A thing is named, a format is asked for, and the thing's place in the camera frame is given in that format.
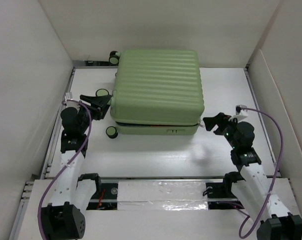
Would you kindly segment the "green hard-shell suitcase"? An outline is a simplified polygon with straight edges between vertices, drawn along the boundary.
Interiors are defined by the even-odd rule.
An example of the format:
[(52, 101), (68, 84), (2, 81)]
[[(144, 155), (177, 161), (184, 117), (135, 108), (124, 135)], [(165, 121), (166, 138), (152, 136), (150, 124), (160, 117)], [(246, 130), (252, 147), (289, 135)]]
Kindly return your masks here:
[(199, 128), (204, 96), (198, 54), (191, 49), (112, 51), (117, 67), (106, 135), (191, 136)]

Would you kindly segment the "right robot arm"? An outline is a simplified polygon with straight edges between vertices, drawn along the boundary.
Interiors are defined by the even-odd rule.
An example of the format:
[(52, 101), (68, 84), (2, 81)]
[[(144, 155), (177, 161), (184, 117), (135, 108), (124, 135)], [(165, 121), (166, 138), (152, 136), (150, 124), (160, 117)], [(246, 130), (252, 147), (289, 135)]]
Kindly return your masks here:
[(240, 226), (239, 237), (245, 239), (256, 231), (259, 240), (300, 240), (302, 218), (292, 214), (273, 191), (277, 176), (268, 178), (264, 171), (253, 148), (255, 128), (243, 120), (247, 115), (247, 108), (239, 107), (234, 116), (221, 112), (203, 118), (206, 130), (223, 136), (232, 148), (231, 160), (237, 171), (225, 174), (222, 192), (228, 197), (235, 196), (253, 220), (247, 233)]

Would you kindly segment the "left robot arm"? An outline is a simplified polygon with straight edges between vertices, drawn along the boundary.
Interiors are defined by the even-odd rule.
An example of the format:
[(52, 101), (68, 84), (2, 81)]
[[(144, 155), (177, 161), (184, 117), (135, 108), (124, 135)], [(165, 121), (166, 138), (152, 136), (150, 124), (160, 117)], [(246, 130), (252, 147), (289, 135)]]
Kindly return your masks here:
[(40, 235), (44, 240), (79, 240), (85, 234), (85, 213), (91, 198), (102, 194), (97, 173), (81, 174), (92, 130), (92, 122), (104, 119), (112, 96), (65, 95), (60, 113), (60, 170), (44, 191), (37, 210)]

